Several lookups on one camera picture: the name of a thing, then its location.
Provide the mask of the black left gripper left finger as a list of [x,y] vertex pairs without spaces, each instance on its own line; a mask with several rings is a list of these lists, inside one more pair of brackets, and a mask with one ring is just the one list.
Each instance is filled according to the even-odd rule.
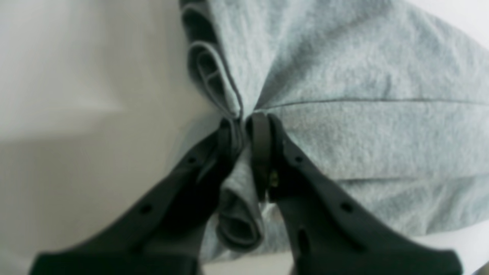
[[201,275],[206,223],[240,148],[236,122],[224,118],[110,226],[72,248],[39,254],[29,273]]

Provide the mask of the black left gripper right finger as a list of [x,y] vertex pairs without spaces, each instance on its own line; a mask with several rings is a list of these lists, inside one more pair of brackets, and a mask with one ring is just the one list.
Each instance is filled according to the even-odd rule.
[[401,236],[327,178],[288,137],[279,118],[246,123],[260,202],[276,203],[294,275],[461,275],[457,254]]

